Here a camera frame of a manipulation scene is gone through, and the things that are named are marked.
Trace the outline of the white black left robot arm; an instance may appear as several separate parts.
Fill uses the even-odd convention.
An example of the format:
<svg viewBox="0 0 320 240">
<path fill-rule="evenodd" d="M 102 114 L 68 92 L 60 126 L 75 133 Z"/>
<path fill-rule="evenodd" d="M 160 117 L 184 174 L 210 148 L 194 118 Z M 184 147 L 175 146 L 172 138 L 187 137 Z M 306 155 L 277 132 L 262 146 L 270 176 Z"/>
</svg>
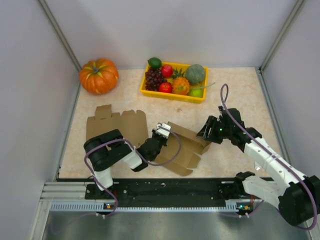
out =
<svg viewBox="0 0 320 240">
<path fill-rule="evenodd" d="M 97 180 L 96 192 L 102 198 L 109 198 L 114 191 L 111 167 L 124 162 L 134 172 L 139 172 L 155 161 L 163 146 L 167 145 L 170 132 L 162 126 L 152 130 L 152 137 L 135 148 L 119 129 L 103 133 L 87 140 L 83 148 Z"/>
</svg>

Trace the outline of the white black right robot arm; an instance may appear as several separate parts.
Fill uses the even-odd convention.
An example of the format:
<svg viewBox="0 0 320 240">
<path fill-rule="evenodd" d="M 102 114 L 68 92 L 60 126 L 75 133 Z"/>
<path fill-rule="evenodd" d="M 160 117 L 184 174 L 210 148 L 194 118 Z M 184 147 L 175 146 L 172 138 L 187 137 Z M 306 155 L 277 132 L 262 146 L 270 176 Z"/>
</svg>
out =
<svg viewBox="0 0 320 240">
<path fill-rule="evenodd" d="M 285 161 L 255 128 L 245 126 L 236 108 L 218 109 L 220 116 L 210 115 L 196 136 L 216 144 L 229 140 L 272 178 L 267 181 L 253 172 L 239 172 L 234 194 L 239 198 L 260 198 L 275 207 L 292 226 L 315 219 L 320 213 L 320 179 L 315 175 L 308 177 Z"/>
</svg>

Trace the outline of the brown cardboard box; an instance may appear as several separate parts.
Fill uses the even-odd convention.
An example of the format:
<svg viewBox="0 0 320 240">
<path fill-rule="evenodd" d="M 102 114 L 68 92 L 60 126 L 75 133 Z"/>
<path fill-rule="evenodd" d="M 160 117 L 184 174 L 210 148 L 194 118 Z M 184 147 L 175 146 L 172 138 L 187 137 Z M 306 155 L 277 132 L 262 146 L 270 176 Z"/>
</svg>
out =
<svg viewBox="0 0 320 240">
<path fill-rule="evenodd" d="M 211 142 L 197 137 L 196 132 L 173 122 L 169 121 L 167 124 L 177 137 L 169 135 L 166 146 L 161 148 L 155 163 L 163 164 L 172 160 L 164 165 L 167 170 L 182 177 L 189 176 L 198 167 L 201 156 L 209 150 Z"/>
</svg>

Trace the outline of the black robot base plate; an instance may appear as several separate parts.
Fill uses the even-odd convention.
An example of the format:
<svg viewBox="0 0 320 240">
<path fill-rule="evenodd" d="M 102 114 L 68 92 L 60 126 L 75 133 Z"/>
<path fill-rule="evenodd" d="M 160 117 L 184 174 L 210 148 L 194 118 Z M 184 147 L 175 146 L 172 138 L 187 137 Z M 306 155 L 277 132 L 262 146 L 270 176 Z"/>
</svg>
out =
<svg viewBox="0 0 320 240">
<path fill-rule="evenodd" d="M 86 187 L 87 200 L 118 200 L 119 207 L 222 207 L 228 200 L 254 197 L 244 193 L 235 178 L 115 178 L 109 191 L 96 184 Z"/>
</svg>

